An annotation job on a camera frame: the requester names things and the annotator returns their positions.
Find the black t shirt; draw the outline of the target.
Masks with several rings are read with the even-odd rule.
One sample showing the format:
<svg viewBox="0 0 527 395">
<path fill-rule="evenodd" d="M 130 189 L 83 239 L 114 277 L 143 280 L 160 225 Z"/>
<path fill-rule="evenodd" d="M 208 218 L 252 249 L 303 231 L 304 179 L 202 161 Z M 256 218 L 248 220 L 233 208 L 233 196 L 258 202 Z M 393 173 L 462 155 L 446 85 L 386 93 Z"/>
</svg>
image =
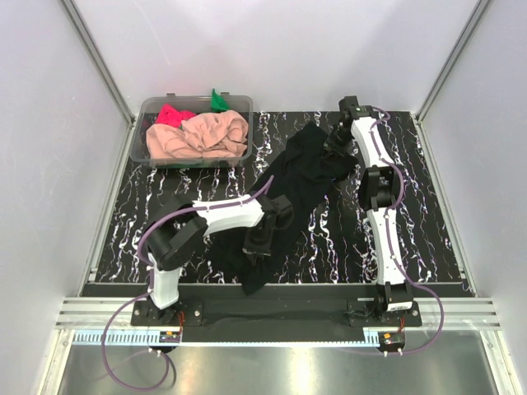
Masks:
<svg viewBox="0 0 527 395">
<path fill-rule="evenodd" d="M 327 137 L 327 132 L 315 123 L 306 124 L 287 140 L 285 150 L 251 187 L 257 192 L 273 177 L 267 196 L 273 199 L 283 195 L 293 207 L 291 225 L 273 232 L 269 257 L 253 264 L 244 254 L 246 228 L 224 230 L 211 236 L 207 260 L 214 269 L 236 277 L 246 295 L 252 295 L 271 281 L 301 233 L 307 230 L 310 214 L 322 203 L 333 183 L 347 178 L 358 165 L 359 160 L 350 154 L 324 158 Z"/>
</svg>

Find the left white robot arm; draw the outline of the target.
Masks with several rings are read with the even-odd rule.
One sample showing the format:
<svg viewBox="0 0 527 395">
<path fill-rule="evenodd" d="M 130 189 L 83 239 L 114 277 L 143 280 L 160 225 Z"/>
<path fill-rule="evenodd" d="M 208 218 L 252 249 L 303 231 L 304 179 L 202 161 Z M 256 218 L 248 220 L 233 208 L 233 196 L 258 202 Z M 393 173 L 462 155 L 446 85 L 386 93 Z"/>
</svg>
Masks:
<svg viewBox="0 0 527 395">
<path fill-rule="evenodd" d="M 181 270 L 204 237 L 245 228 L 241 252 L 256 266 L 271 256 L 274 234 L 292 222 L 293 205 L 283 195 L 271 199 L 255 193 L 216 202 L 176 198 L 150 220 L 138 245 L 138 257 L 150 272 L 149 316 L 161 326 L 176 320 Z"/>
</svg>

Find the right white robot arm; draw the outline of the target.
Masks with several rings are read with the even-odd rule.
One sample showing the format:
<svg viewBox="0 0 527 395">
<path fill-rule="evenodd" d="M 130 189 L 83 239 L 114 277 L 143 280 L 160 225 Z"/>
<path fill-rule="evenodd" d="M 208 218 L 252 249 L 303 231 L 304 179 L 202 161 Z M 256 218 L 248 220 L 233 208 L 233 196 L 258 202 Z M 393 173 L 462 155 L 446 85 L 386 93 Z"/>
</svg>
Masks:
<svg viewBox="0 0 527 395">
<path fill-rule="evenodd" d="M 361 152 L 365 172 L 358 201 L 373 233 L 377 276 L 377 296 L 365 318 L 374 317 L 384 326 L 402 327 L 404 316 L 412 313 L 413 294 L 397 235 L 397 206 L 403 200 L 403 176 L 381 141 L 378 126 L 389 120 L 379 109 L 360 105 L 356 96 L 338 102 L 339 120 L 324 144 L 326 157 L 344 156 L 347 145 L 355 141 Z"/>
</svg>

